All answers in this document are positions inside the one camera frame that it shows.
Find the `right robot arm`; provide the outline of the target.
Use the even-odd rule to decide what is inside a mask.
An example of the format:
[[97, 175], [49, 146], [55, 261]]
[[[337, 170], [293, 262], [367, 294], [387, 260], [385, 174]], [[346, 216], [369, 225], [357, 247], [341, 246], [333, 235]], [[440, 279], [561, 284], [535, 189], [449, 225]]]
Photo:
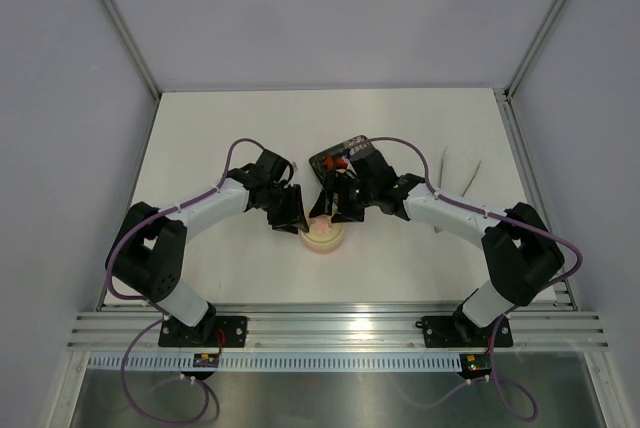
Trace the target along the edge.
[[502, 334], [504, 315], [524, 307], [546, 288], [564, 256], [537, 211], [518, 203], [496, 216], [440, 194], [425, 178], [399, 175], [372, 146], [352, 153], [334, 146], [309, 160], [321, 191], [313, 218], [361, 222], [369, 207], [409, 222], [421, 222], [479, 248], [489, 279], [447, 316], [425, 316], [416, 326], [428, 347], [511, 346]]

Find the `pink and cream lunch bowl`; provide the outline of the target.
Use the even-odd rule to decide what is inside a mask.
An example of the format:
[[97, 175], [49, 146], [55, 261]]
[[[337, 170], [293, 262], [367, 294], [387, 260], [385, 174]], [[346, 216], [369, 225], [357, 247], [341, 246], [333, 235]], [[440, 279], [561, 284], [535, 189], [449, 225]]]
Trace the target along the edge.
[[343, 244], [342, 239], [333, 239], [329, 241], [318, 241], [309, 238], [301, 238], [301, 242], [305, 248], [316, 254], [329, 254], [336, 251]]

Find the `metal tongs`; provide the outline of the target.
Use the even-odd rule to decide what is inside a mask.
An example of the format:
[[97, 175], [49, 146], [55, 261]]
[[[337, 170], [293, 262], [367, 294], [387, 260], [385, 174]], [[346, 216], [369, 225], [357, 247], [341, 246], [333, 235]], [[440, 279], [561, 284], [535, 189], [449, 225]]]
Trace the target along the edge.
[[437, 186], [444, 190], [452, 190], [456, 196], [465, 197], [479, 174], [483, 159], [476, 157], [470, 162], [459, 160], [456, 155], [457, 152], [450, 154], [448, 145], [442, 150]]

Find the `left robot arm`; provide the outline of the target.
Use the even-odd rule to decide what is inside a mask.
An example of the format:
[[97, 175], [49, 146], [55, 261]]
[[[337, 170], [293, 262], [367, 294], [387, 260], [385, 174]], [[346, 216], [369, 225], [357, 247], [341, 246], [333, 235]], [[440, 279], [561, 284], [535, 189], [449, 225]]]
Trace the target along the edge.
[[226, 168], [219, 181], [195, 197], [166, 208], [132, 205], [105, 262], [106, 281], [132, 289], [130, 299], [162, 314], [165, 347], [221, 346], [233, 338], [214, 305], [182, 279], [187, 244], [217, 223], [252, 209], [265, 213], [274, 231], [309, 230], [301, 188], [292, 183], [290, 161], [264, 149], [240, 168]]

